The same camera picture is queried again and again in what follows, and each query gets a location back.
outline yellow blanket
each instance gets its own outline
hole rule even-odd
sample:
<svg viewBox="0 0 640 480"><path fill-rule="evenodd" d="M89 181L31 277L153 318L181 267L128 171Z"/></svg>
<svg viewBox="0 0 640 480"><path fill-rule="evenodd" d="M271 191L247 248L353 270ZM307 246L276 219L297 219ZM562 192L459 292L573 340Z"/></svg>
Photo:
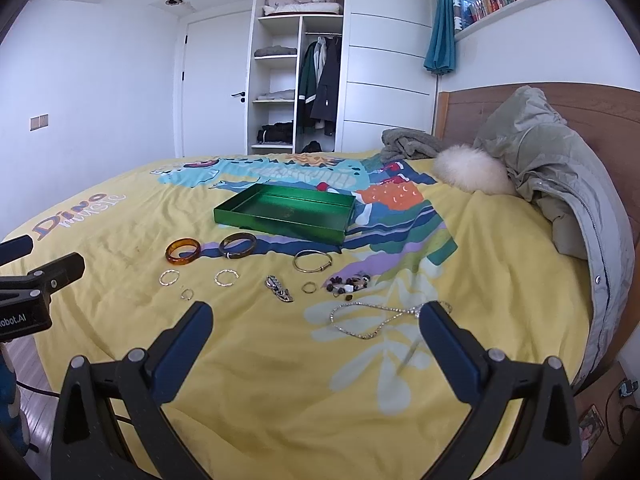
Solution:
<svg viewBox="0 0 640 480"><path fill-rule="evenodd" d="M512 196L438 184L430 167L430 160L384 165L377 155L335 154L157 163L27 222L12 237L30 234L33 254L2 272L27 272L73 251L84 256L84 277L53 297L53 327L36 337L55 389L76 354L100 362L148 347L188 308L185 288L209 303L214 331L164 411L216 480L418 479L468 406L420 342L415 318L402 316L367 341L329 327L329 312L344 302L322 290L329 277L370 274L354 300L401 308L446 301L485 348L531 362L558 355L570 379L590 321L587 265L558 254L546 219ZM260 233L255 254L220 257L218 242L238 230L216 225L211 210L254 182L356 196L333 266L298 272L291 254L331 248ZM182 237L199 240L204 254L178 268L175 285L160 286L171 268L164 250ZM221 288L214 275L225 268L240 278ZM265 287L268 274L293 303ZM315 294L301 291L309 280ZM369 308L343 314L338 322L355 332L385 319ZM479 471L497 459L514 416L512 407ZM153 471L124 431L138 463Z"/></svg>

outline chain necklace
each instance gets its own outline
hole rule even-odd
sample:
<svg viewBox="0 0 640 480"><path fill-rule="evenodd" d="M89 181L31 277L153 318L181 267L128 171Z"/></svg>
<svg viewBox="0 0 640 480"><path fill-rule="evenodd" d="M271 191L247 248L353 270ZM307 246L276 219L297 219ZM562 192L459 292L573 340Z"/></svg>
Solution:
<svg viewBox="0 0 640 480"><path fill-rule="evenodd" d="M447 303L446 301L441 301L440 304L446 307L448 314L451 313L452 307L449 303ZM355 332L350 332L349 330L337 325L334 321L334 315L336 312L338 312L342 308L347 308L348 306L354 306L354 305L368 306L369 308L384 310L386 312L395 312L396 314L394 316L391 316L388 319L385 319L382 323L380 323L377 326L377 328L373 332L369 332L366 334L356 334ZM388 323L391 323L393 320L398 319L401 316L404 316L405 314L411 315L417 318L420 315L421 307L422 305L420 304L420 305L414 306L413 308L404 309L404 308L393 308L391 306L373 305L370 303L363 303L362 301L352 301L351 303L343 303L335 307L329 314L329 321L331 322L331 325L335 326L340 332L346 335L350 335L352 337L356 337L357 339L363 339L366 341L369 339L373 339L375 336L377 336L383 326L385 326Z"/></svg>

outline gray jacket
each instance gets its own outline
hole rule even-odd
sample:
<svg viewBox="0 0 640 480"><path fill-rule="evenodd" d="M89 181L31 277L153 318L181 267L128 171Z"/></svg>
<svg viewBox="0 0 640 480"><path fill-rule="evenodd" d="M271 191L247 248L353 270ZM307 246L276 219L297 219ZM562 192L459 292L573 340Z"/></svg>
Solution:
<svg viewBox="0 0 640 480"><path fill-rule="evenodd" d="M611 343L631 286L634 244L622 201L600 159L540 89L517 89L474 146L500 158L518 193L553 222L556 248L589 263L593 319L580 384Z"/></svg>

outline window sill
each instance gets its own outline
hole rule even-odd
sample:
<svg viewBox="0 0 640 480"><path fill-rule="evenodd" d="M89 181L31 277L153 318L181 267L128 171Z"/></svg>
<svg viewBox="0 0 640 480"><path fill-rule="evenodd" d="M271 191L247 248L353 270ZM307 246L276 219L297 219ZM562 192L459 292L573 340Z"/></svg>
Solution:
<svg viewBox="0 0 640 480"><path fill-rule="evenodd" d="M549 0L516 0L512 4L509 4L501 9L492 12L488 16L485 16L481 20L478 20L477 22L469 25L467 28L464 28L463 30L457 32L455 36L456 41L460 41L470 34L473 34L476 30L480 30L487 25L491 25L493 22L501 20L502 18L506 18L507 16L511 16L512 14L519 12L520 10L527 9L528 7L533 7L537 4L548 1Z"/></svg>

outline black cable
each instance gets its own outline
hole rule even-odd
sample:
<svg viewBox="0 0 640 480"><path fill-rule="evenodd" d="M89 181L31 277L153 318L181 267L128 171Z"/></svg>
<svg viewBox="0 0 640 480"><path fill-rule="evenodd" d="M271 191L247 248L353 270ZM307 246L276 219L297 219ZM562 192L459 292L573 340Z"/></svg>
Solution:
<svg viewBox="0 0 640 480"><path fill-rule="evenodd" d="M57 394L56 392L49 392L47 390L34 388L33 386L29 386L28 384L21 383L20 381L15 381L15 383L21 388L24 388L25 390L29 390L35 394L44 395L47 397L56 397L57 399L60 398L60 394ZM131 421L130 418L127 418L126 416L120 416L120 415L116 415L115 417L116 417L116 420L119 420L120 422L124 422L125 424L130 424L133 426L133 422Z"/></svg>
<svg viewBox="0 0 640 480"><path fill-rule="evenodd" d="M628 405L622 407L622 410L620 411L620 420L619 420L619 422L620 422L620 434L622 435L623 439L626 437L625 420L624 420L625 410L632 410L633 412L640 412L640 408L636 408L632 404L628 404Z"/></svg>
<svg viewBox="0 0 640 480"><path fill-rule="evenodd" d="M620 447L620 444L617 443L615 440L613 440L613 437L611 436L611 432L609 430L609 401L611 400L611 397L613 396L613 394L620 389L620 386L622 386L622 384L625 381L626 381L626 378L621 380L620 384L618 384L618 386L616 386L615 389L611 391L611 393L609 394L609 397L607 397L607 402L604 405L604 426L607 429L607 435L609 436L609 440L614 446L617 446L617 447Z"/></svg>

